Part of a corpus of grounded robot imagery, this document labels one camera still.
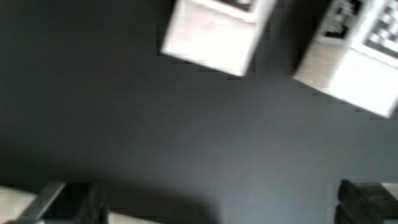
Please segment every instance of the white box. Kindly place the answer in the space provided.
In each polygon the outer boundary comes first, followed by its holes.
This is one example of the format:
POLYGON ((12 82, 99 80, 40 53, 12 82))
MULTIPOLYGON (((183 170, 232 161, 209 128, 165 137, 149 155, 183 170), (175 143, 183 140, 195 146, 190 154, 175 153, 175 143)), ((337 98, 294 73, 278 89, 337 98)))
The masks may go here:
POLYGON ((161 52, 243 76, 275 0, 177 0, 161 52))
POLYGON ((398 103, 398 1, 335 0, 294 79, 390 117, 398 103))

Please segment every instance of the white object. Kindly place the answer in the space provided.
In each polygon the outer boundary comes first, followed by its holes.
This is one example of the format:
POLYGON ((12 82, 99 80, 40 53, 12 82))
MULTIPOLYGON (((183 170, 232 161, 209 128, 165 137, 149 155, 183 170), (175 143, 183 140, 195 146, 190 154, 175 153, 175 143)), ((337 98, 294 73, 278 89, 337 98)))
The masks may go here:
POLYGON ((383 117, 398 103, 398 1, 335 0, 294 79, 383 117))
POLYGON ((275 0, 177 0, 161 52, 243 76, 275 0))
POLYGON ((394 199, 398 200, 398 184, 396 183, 382 183, 382 186, 392 195, 394 199))
MULTIPOLYGON (((0 186, 0 224, 14 220, 31 203, 35 195, 0 186)), ((110 224, 156 224, 117 213, 108 215, 110 224)))

